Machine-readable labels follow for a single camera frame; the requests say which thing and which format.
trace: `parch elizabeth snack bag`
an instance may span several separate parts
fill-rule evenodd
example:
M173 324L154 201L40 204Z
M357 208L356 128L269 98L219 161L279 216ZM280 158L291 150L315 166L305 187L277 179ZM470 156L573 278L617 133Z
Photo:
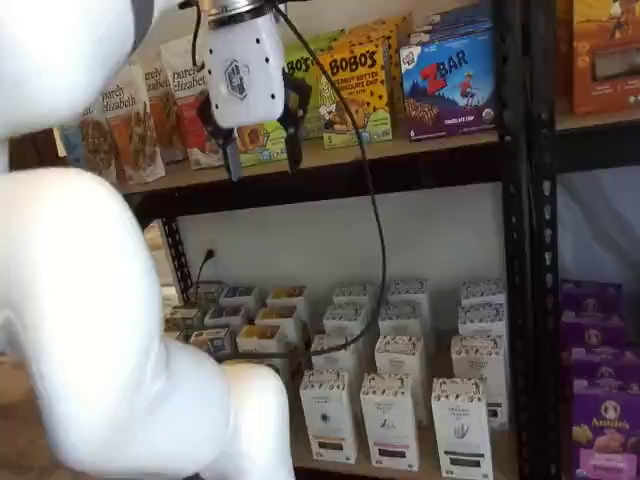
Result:
M77 121L61 126L59 131L72 166L116 183L117 152L102 99L87 107Z
M171 91L167 71L162 65L160 50L141 59L144 81L149 93L151 117L156 129L160 155L165 164L179 162L187 158L178 119L178 104Z
M178 120L191 168L221 166L220 150L198 118L198 106L207 91L207 78L204 71L198 73L192 65L191 37L169 42L161 47L161 52L171 90L178 103Z
M102 103L127 182L165 175L142 69L126 65L102 94Z

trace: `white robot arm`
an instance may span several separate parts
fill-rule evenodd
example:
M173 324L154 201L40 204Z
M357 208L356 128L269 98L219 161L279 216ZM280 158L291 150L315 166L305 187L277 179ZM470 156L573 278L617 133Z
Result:
M77 117L176 3L3 2L0 169L9 136ZM111 186L74 169L11 173L0 203L0 350L24 357L64 463L98 476L293 478L280 379L163 337L151 256Z

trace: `power cord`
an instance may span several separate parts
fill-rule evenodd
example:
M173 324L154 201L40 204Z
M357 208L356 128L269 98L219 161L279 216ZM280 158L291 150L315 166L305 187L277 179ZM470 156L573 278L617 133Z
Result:
M320 59L318 58L318 56L316 55L316 53L313 51L313 48L311 48L311 45L309 45L309 42L307 42L307 40L304 38L304 36L300 33L300 31L297 29L297 27L294 25L294 23L291 21L291 19L289 18L289 16L282 11L282 9L278 6L277 1L272 0L272 7L274 9L274 11L280 16L280 18L284 21L284 23L287 24L287 26L289 27L289 29L291 30L291 32L294 34L294 36L298 39L298 41L302 44L302 46L304 47L304 49L307 51L307 53L309 54L309 56L311 56L311 58L313 59L313 61L315 62L316 66L320 69L320 71L322 72L322 75L325 77L325 79L327 80L327 82L329 83L329 85L331 86L331 89L333 90L333 92L336 94L336 96L338 97L338 99L340 100L340 103L342 103L342 105L344 106L344 109L347 113L347 116L349 117L349 120L351 121L351 124L354 127L354 132L356 134L356 138L358 140L358 146L360 148L360 156L362 159L362 166L364 168L364 174L365 174L365 180L367 182L367 188L369 190L369 199L371 201L371 208L373 209L373 216L376 222L376 228L378 231L378 239L380 242L380 256L381 256L381 280L380 280L380 286L378 287L378 296L376 299L376 303L373 307L373 311L371 312L371 316L369 317L369 320L367 321L366 325L362 328L362 330L360 331L360 333L358 333L356 336L354 336L353 338L351 338L350 340L340 344L340 345L336 345L334 347L329 347L329 348L324 348L321 350L315 350L313 352L307 352L307 351L300 351L300 350L292 350L291 352L288 353L282 353L282 354L276 354L276 353L240 353L238 355L235 355L234 358L238 358L238 359L273 359L273 358L290 358L292 356L307 356L310 355L312 357L316 357L316 356L320 356L320 355L326 355L328 353L334 353L334 352L339 352L341 350L346 350L347 348L349 348L352 345L355 345L356 343L358 343L362 338L364 338L369 332L371 332L371 330L373 329L373 327L378 323L378 317L380 315L380 309L382 308L382 302L384 299L384 294L386 292L387 289L387 246L386 246L386 242L385 242L385 237L384 237L384 231L382 228L382 222L380 221L380 212L378 210L378 201L376 198L376 193L375 193L375 188L373 186L373 176L371 175L371 165L370 165L370 160L369 157L367 157L367 152L365 149L365 145L364 145L364 140L362 138L362 133L360 132L360 130L358 129L357 125L358 122L356 121L356 118L353 114L353 112L351 111L351 108L349 107L349 104L347 103L344 95L342 94L342 92L340 91L340 89L336 86L335 82L333 81L333 79L331 78L331 75L329 75L329 72L327 72L327 69L324 67L324 65L322 64L322 62L320 62Z
M308 351L302 350L302 349L294 349L294 350L291 350L289 352L282 352L282 353L260 353L260 352L254 352L254 353L239 353L237 355L234 355L234 358L241 359L241 360L265 360L265 359L278 359L278 358L287 358L288 359L288 358L292 358L292 357L306 357L306 356L309 356L309 355L312 356L312 357L316 357L316 356L320 356L320 355L326 355L328 353L334 353L334 352L339 352L341 350L346 350L350 346L355 345L356 343L358 343L367 334L369 334L369 332L372 331L373 327L378 323L378 317L380 316L380 310L382 308L382 302L383 302L383 299L384 299L384 294L385 294L385 291L387 289L387 246L386 246L386 242L385 242L384 231L383 231L383 228L382 228L382 222L380 220L380 212L378 210L378 201L377 201L377 198L376 198L375 188L374 188L374 185L373 185L373 176L371 175L370 160L369 160L369 157L367 157L367 152L366 152L366 148L365 148L365 145L364 145L364 140L362 138L362 133L360 132L360 130L357 127L358 122L356 121L355 115L351 111L351 108L349 107L349 104L347 103L344 95L342 94L340 89L336 86L335 82L331 78L331 75L329 74L329 72L327 72L327 69L320 62L320 59L318 58L316 53L313 51L313 48L311 47L311 45L309 45L309 42L307 42L307 40L304 38L304 36L300 33L298 28L294 25L294 23L289 18L289 16L278 6L278 0L269 0L269 3L271 4L273 10L282 19L282 21L284 21L284 23L287 24L287 26L289 27L289 29L291 30L293 35L302 44L302 46L307 51L309 56L315 62L315 65L320 69L320 72L322 72L322 75L324 76L324 78L327 80L327 82L331 86L331 89L335 93L336 97L338 98L338 100L340 100L340 103L343 105L344 110L347 113L347 116L349 117L349 120L351 121L351 124L353 125L353 130L354 130L354 133L356 135L356 139L358 140L358 147L360 149L360 157L362 159L362 167L364 168L365 181L367 183L367 189L369 191L369 199L371 201L371 208L373 210L373 217L374 217L375 222L376 222L378 240L380 242L380 256L381 256L381 266L380 266L381 272L380 272L380 275L381 275L381 280L380 280L380 285L378 287L377 299L376 299L375 305L373 307L373 310L371 312L371 316L369 317L366 325L362 328L362 330L357 335L355 335L353 338L351 338L350 340L347 340L346 342L341 343L340 345L336 345L336 346L329 347L329 348L324 348L324 349L321 349L321 350L315 350L313 352L308 352ZM200 24L202 22L202 12L200 10L200 5L199 5L197 0L185 0L184 2L182 2L179 5L179 8L189 8L189 7L195 7L196 11L197 11L197 14L196 14L196 25L195 25L194 32L193 32L192 45L191 45L191 60L193 62L193 66L196 67L198 69L198 71L202 71L205 68L204 67L204 62L202 64L198 64L198 61L197 61L197 58L196 58L198 32L200 30ZM207 250L207 253L205 254L205 258L202 261L202 263L200 264L200 268L198 269L198 276L196 278L196 287L195 287L196 299L198 298L198 290L199 290L199 287L200 287L200 275L202 273L202 269L204 268L204 265L209 260L211 260L211 258L213 258L213 255L214 255L213 250Z

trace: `white wall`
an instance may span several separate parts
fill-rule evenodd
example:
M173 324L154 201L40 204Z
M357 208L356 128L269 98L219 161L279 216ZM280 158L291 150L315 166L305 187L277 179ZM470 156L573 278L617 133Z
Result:
M503 276L500 186L382 195L379 203L390 276L429 278L436 326L455 328L458 285ZM185 217L179 225L194 274L213 247L218 257L203 279L306 284L316 310L329 302L336 282L379 279L366 197Z

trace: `white tea box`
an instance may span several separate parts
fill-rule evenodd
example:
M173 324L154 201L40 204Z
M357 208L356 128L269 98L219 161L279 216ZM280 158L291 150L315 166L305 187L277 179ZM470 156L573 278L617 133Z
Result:
M236 338L240 353L283 353L286 351L284 335L280 327L270 325L248 325ZM289 362L286 358L260 360L280 375L285 385L289 384Z
M451 359L456 377L486 382L489 426L509 426L509 395L504 337L462 337L451 340Z
M423 337L420 304L413 300L393 300L380 310L380 335Z
M229 327L236 335L249 323L249 311L245 307L215 306L204 317L208 328Z
M311 352L317 352L335 347L344 342L343 337L335 337L329 334L316 335L311 345ZM358 418L362 416L360 411L360 385L364 375L362 360L355 345L345 350L316 355L311 357L313 368L316 370L344 370L349 374L349 390L351 394L351 406Z
M430 379L426 372L427 360L422 338L380 337L376 345L376 366L378 373L406 373L411 377L416 419L420 425L427 425L431 415L427 415L425 394Z
M349 374L343 370L307 370L300 398L315 460L355 463L355 435Z
M166 330L193 330L202 326L202 310L197 307L173 307L165 318Z
M196 298L196 286L191 288L190 298L192 298L199 307L207 310L220 302L220 297L224 293L225 287L218 282L211 283L202 281L198 286L198 298Z
M481 303L477 305L458 305L458 331L460 335L505 336L507 310L504 303Z
M435 378L431 406L442 476L493 480L487 402L482 383Z
M333 292L333 303L359 303L373 307L376 289L368 283L343 283Z
M258 287L227 287L220 297L223 307L245 307L254 318L264 302L264 294Z
M387 291L389 302L410 300L416 302L420 308L422 334L425 347L429 355L435 351L435 341L431 325L431 305L429 302L429 282L425 279L392 280Z
M302 321L296 307L261 308L256 315L256 325L280 327L288 348L302 346Z
M360 390L371 464L418 471L418 432L408 374L366 374Z
M276 287L267 297L268 307L296 307L298 316L314 332L311 325L311 310L307 298L307 287L297 285L293 287Z
M345 340L358 335L368 320L369 307L353 302L331 305L322 317L324 331ZM371 370L375 365L373 350L377 340L377 326L372 326L367 335L356 344L365 370Z
M482 303L505 303L507 294L502 280L492 278L473 282L464 282L460 287L460 303L463 307Z
M216 359L228 358L235 351L233 333L229 328L199 330L191 336L189 343Z

